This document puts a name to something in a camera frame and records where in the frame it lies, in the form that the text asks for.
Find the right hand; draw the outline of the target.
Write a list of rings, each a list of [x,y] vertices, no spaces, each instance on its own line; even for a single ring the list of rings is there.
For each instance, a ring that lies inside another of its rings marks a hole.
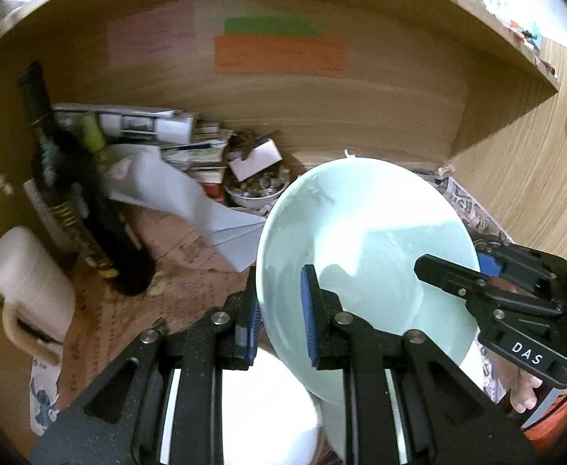
[[[541,387],[543,381],[525,370],[518,370],[514,380],[511,381],[509,391],[510,405],[517,413],[524,413],[536,407],[538,397],[536,389]]]

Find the orange sleeve forearm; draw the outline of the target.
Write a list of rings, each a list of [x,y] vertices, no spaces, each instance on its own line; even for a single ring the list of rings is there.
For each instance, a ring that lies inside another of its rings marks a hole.
[[[533,426],[525,429],[525,437],[538,452],[546,451],[559,440],[567,428],[567,391],[559,395],[550,409]]]

